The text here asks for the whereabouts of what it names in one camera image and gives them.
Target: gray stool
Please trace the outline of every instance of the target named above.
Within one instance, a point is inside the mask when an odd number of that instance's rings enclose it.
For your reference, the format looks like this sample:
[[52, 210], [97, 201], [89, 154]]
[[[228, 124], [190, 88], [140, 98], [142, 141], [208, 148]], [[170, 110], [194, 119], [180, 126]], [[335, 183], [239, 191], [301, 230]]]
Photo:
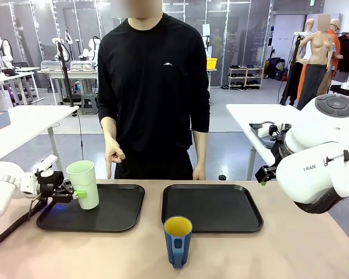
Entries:
[[81, 114], [96, 115], [98, 113], [96, 100], [97, 100], [96, 94], [82, 94], [81, 95]]

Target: black pants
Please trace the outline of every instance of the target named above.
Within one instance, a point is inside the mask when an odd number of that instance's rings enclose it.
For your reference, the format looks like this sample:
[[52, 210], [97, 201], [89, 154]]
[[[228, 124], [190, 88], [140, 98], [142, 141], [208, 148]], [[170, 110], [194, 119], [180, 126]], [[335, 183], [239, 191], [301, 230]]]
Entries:
[[304, 106], [313, 100], [318, 92], [318, 88], [327, 72], [326, 65], [308, 65], [305, 72], [305, 81], [302, 86], [300, 100], [297, 109], [302, 110]]
[[162, 152], [160, 155], [141, 155], [134, 152], [116, 164], [115, 179], [136, 180], [192, 180], [193, 167], [187, 150]]
[[297, 99], [297, 90], [300, 83], [300, 77], [302, 72], [303, 64], [296, 62], [290, 70], [289, 80], [287, 81], [286, 87], [283, 92], [283, 96], [280, 100], [281, 105], [285, 105], [287, 98], [290, 97], [290, 105], [293, 106]]

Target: mug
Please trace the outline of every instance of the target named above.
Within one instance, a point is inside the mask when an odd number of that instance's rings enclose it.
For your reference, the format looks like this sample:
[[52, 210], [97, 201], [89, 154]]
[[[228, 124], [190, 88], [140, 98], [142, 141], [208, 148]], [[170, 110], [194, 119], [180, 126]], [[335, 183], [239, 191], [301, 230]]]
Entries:
[[182, 216], [171, 217], [164, 223], [168, 259], [176, 269], [181, 269], [187, 262], [192, 230], [191, 221]]
[[92, 209], [99, 204], [94, 164], [91, 161], [78, 161], [70, 164], [66, 172], [74, 190], [82, 194], [77, 199], [82, 209]]

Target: person's left hand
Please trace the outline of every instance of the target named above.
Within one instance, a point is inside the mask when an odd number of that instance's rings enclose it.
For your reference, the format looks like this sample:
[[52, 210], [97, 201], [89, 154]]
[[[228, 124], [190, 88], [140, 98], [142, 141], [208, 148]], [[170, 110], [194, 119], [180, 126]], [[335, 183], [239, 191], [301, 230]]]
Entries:
[[193, 180], [205, 180], [205, 166], [196, 166], [193, 171]]

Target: neck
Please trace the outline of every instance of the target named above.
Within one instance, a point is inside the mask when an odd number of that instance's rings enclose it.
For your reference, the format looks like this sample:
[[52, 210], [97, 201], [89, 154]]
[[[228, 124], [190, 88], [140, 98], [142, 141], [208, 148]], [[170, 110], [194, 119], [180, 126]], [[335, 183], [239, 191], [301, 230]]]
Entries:
[[151, 17], [148, 19], [135, 19], [130, 17], [128, 22], [134, 29], [144, 31], [154, 28], [161, 19], [162, 17]]

